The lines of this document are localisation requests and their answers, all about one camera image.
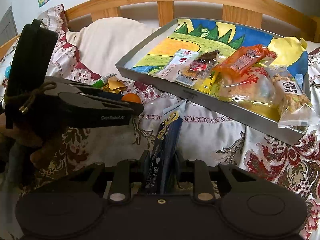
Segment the tray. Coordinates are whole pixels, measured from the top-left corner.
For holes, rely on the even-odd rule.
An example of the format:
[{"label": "tray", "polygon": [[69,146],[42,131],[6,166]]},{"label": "tray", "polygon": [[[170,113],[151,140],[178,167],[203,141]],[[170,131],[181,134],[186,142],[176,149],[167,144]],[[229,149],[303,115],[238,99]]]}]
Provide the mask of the tray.
[{"label": "tray", "polygon": [[[142,42],[140,42],[137,46],[135,46],[132,50],[130,50],[125,56],[123,56],[117,63],[116,67],[121,73],[123,77],[139,81],[145,84],[152,84],[159,90],[174,94],[180,98],[187,98],[189,101],[192,101],[196,104],[204,106],[212,111],[218,112],[225,116],[228,116],[238,122],[241,122],[245,125],[248,125],[260,132],[268,134],[280,141],[283,141],[289,145],[294,145],[298,142],[299,139],[303,135],[305,135],[307,131],[307,127],[299,127],[299,130],[293,128],[278,128],[278,123],[274,120],[268,119],[262,115],[254,113],[250,110],[242,108],[232,103],[220,101],[215,97],[210,95],[201,93],[197,90],[193,90],[188,87],[184,87],[177,83],[169,82],[165,79],[156,78],[147,73],[137,72],[132,70],[131,68],[139,62],[151,49],[153,49],[157,44],[159,44],[162,40],[164,40],[167,36],[172,34],[178,24],[179,19],[185,18],[176,18],[166,24],[165,26],[159,28],[157,31],[152,33]],[[200,18],[189,18],[190,20],[207,20]],[[237,27],[245,27],[251,30],[254,30],[259,33],[265,33],[268,35],[272,35],[275,38],[282,38],[274,33],[270,33],[267,31],[263,31],[254,27],[249,27],[245,25],[220,21],[220,20],[210,20],[217,23],[227,23],[231,25],[235,25]],[[303,81],[303,90],[307,97],[310,99],[310,87],[309,87],[309,77],[308,73],[306,73]]]}]

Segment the red label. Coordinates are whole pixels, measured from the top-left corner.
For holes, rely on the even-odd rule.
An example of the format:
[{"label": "red label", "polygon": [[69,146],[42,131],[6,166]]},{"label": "red label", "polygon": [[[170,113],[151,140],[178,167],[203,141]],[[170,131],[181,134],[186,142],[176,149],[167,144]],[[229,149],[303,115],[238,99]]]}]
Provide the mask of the red label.
[{"label": "red label", "polygon": [[193,71],[202,71],[207,69],[207,64],[201,62],[192,62],[190,65],[190,69]]}]

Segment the bed headboard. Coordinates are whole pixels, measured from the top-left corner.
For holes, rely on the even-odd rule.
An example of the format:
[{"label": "bed headboard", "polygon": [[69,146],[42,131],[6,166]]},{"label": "bed headboard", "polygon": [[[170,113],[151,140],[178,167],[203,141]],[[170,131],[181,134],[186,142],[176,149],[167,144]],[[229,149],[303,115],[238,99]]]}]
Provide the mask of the bed headboard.
[{"label": "bed headboard", "polygon": [[[274,0],[90,0],[66,10],[67,20],[91,14],[92,21],[106,17],[120,17],[123,5],[157,2],[159,25],[174,19],[174,1],[197,1],[223,5],[222,20],[261,28],[262,15],[266,14],[301,30],[301,36],[309,41],[320,41],[320,18],[303,13]],[[0,47],[4,56],[16,37]]]}]

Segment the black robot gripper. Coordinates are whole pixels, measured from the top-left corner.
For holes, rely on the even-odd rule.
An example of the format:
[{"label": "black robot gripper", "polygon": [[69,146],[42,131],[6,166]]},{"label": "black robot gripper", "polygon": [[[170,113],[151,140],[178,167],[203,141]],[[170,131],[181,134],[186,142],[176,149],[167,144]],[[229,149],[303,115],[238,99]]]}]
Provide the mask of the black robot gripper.
[{"label": "black robot gripper", "polygon": [[175,177],[193,183],[192,195],[131,196],[149,161],[145,151],[116,167],[95,163],[25,195],[16,206],[21,239],[302,239],[305,202],[229,163],[207,167],[176,154]]}]

